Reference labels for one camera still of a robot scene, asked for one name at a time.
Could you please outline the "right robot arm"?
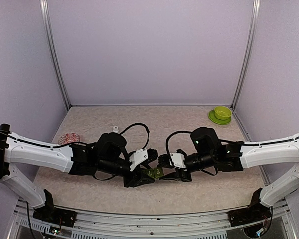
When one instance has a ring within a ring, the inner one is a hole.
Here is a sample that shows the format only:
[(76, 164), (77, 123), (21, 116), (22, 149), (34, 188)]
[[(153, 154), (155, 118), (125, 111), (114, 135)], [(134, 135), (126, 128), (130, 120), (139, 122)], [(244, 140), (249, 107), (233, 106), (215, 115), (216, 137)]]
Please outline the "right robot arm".
[(245, 209), (245, 217), (255, 221), (275, 202), (299, 188), (299, 133), (278, 140), (243, 142), (220, 140), (212, 128), (200, 127), (190, 133), (196, 153), (182, 150), (158, 158), (158, 165), (173, 168), (164, 180), (190, 182), (191, 174), (213, 167), (216, 172), (237, 172), (256, 166), (293, 163), (293, 167), (270, 185), (256, 190)]

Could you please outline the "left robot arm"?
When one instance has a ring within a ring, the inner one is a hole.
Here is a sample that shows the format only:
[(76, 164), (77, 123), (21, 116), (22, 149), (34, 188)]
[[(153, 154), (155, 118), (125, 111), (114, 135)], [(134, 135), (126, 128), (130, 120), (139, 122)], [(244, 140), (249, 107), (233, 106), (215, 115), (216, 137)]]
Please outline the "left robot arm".
[(35, 211), (53, 222), (60, 216), (53, 197), (33, 184), (16, 164), (51, 168), (69, 175), (95, 177), (98, 171), (122, 177), (124, 187), (152, 184), (155, 179), (143, 173), (140, 165), (156, 159), (157, 151), (141, 148), (132, 155), (126, 151), (125, 138), (115, 132), (104, 133), (95, 143), (73, 142), (64, 145), (31, 140), (0, 126), (0, 182), (25, 199)]

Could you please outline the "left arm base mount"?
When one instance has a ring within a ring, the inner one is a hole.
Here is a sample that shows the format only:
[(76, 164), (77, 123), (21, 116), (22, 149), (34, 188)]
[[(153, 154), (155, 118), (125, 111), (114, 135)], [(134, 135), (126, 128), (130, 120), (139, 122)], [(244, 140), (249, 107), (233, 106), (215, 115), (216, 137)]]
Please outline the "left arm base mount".
[(33, 213), (35, 219), (71, 228), (74, 227), (76, 216), (77, 213), (75, 211), (61, 208), (55, 208), (53, 210), (35, 209)]

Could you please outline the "green weekly pill organizer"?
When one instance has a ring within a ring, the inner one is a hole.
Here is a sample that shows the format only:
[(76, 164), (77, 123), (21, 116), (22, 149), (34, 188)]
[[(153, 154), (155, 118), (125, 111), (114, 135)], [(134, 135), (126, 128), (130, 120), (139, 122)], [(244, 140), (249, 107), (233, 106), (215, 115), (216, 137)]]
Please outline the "green weekly pill organizer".
[(160, 179), (164, 176), (163, 169), (160, 167), (155, 167), (152, 169), (145, 169), (142, 171), (142, 173), (153, 178), (153, 179)]

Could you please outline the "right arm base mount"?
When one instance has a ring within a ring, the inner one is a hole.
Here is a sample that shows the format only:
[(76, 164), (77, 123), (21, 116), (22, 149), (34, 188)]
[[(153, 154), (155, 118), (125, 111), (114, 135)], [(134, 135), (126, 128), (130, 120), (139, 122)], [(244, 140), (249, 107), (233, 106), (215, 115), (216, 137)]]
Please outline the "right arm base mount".
[(237, 210), (230, 210), (228, 217), (231, 227), (249, 224), (257, 221), (270, 218), (272, 215), (270, 208), (264, 210), (252, 210), (249, 208), (241, 208)]

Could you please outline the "white pill bottle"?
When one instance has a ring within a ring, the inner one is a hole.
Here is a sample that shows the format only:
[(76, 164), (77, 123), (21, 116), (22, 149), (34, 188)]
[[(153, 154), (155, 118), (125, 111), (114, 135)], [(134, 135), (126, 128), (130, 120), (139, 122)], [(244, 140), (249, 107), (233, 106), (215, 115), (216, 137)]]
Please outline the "white pill bottle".
[(114, 133), (119, 133), (119, 128), (118, 128), (117, 126), (114, 126), (114, 127), (113, 127), (113, 132), (114, 132)]

